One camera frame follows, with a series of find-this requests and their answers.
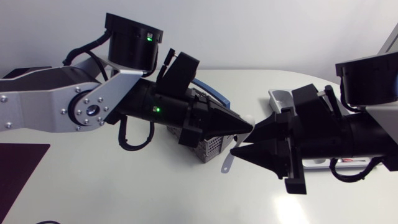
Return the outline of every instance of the metal mesh basket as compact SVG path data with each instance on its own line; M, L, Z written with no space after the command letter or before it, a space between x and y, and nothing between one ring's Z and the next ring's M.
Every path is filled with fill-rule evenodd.
M207 96L206 93L196 90L197 95ZM180 139L181 128L167 127L177 139ZM195 152L195 154L204 163L208 162L210 159L214 158L218 154L224 151L224 149L231 143L233 136L223 136L223 137L213 137L209 140L200 141L198 147L189 147Z

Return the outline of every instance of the black cable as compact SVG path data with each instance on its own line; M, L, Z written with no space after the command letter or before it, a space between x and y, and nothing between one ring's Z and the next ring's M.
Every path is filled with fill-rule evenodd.
M155 72L156 66L157 66L157 54L158 53L159 53L159 47L157 47L157 50L156 50L155 64L154 64L154 67L153 67L152 71L150 71L150 72L148 72L146 74L143 74L142 75L143 78L148 77L149 75L152 75Z
M347 110L349 110L349 111L351 111L351 112L355 112L355 113L362 113L362 112L363 112L363 111L361 111L361 110L358 110L358 109L356 109L356 108L352 108L352 107L348 106L348 104L347 104L347 102L346 102L346 95L345 95L345 92L344 92L344 82L343 82L343 78L341 78L341 81L340 81L340 93L341 93L341 95L340 95L341 104L342 104Z
M340 181L346 182L346 183L353 183L357 182L359 180L364 180L365 177L373 170L375 166L377 166L380 162L382 162L384 157L374 157L371 159L370 163L368 166L363 170L362 172L355 174L355 175L341 175L336 172L336 164L337 164L337 159L332 158L330 159L330 165L329 168L331 170L331 173Z
M64 66L70 65L73 61L73 59L75 59L75 57L77 57L78 55L87 52L89 50L93 50L94 48L100 46L101 44L105 43L112 35L111 31L106 30L105 33L98 39L92 41L89 44L86 44L82 47L76 48L71 50L71 52L69 52L68 56L66 57L66 59L62 62Z
M100 59L97 57L97 55L95 55L95 54L94 54L93 52L91 52L90 50L86 51L86 53L87 53L88 55L90 55L91 58L95 61L95 63L98 65L98 68L99 68L99 70L101 71L102 77L104 77L104 80L105 80L105 81L108 81L108 76L106 76L105 69L104 69L104 67L102 66L102 63L101 63Z
M60 223L56 221L42 221L36 224L60 224Z
M147 140L139 146L132 146L127 143L126 139L126 128L127 128L127 116L122 115L120 119L120 128L119 128L119 145L127 151L137 151L142 149L143 147L147 146L152 138L154 137L155 133L155 124L151 121L149 123L149 136Z

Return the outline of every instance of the white table surface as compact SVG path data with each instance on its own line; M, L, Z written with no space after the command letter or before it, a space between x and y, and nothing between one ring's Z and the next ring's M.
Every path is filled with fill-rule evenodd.
M268 89L332 84L276 70L199 70L197 78L257 122L271 114ZM152 142L137 152L119 147L118 128L1 133L0 142L51 144L4 223L398 223L398 174L384 166L353 184L330 172L306 172L308 194L289 195L273 172L241 159L222 174L233 144L202 164L165 126L156 125ZM130 144L143 142L148 131L148 122L129 118Z

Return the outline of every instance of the small white object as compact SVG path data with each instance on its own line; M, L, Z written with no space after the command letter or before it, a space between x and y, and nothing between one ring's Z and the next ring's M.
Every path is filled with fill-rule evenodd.
M254 118L251 115L243 116L242 119L245 120L245 122L251 124L253 126L253 128L249 133L237 134L236 135L236 137L237 137L236 144L233 148L239 147L241 145L241 143L251 134L251 132L254 129L254 125L256 125L256 121L254 120ZM228 155L226 156L226 158L224 160L223 166L221 168L221 172L223 174L227 174L229 172L233 161L234 161L234 156L231 153L228 153Z

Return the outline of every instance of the black cylindrical motor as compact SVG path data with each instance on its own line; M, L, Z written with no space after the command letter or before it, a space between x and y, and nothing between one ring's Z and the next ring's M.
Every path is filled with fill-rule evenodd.
M111 62L148 72L155 69L162 30L109 13L105 28L112 32L108 53Z
M398 99L398 52L336 64L345 101L353 106L390 103Z

